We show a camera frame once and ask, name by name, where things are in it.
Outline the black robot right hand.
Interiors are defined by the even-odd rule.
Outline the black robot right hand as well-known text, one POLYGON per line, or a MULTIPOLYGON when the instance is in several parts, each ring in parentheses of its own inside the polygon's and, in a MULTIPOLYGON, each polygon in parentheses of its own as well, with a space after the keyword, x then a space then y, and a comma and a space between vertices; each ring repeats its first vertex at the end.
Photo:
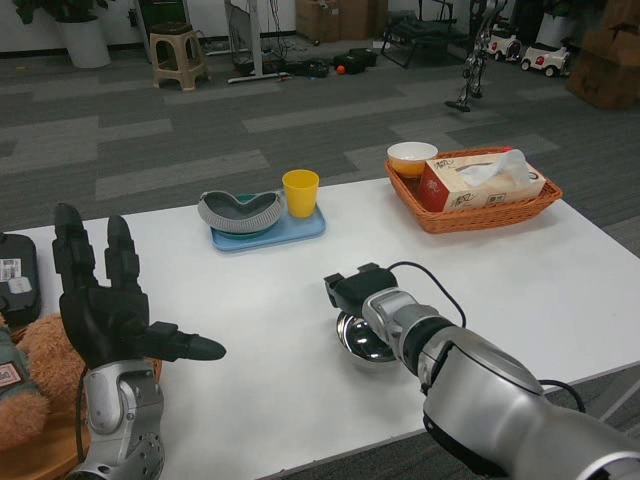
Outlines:
POLYGON ((332 274, 325 277, 324 282, 332 306, 359 318, 362 317, 362 307, 367 298, 398 286, 396 277, 375 263, 360 266, 358 272, 349 277, 340 273, 332 274))

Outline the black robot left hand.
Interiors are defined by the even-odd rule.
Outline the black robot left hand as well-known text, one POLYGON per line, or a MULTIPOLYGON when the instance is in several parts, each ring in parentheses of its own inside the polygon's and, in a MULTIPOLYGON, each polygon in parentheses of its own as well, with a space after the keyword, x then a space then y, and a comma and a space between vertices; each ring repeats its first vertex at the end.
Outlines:
POLYGON ((144 357, 170 361, 215 361, 226 349, 197 334, 187 334, 166 322, 150 322, 148 296, 138 283, 140 260, 127 222, 112 216, 104 252, 108 287, 94 275, 95 256, 77 209, 55 208, 52 242, 56 273, 63 293, 60 314, 66 335, 88 368, 144 357))

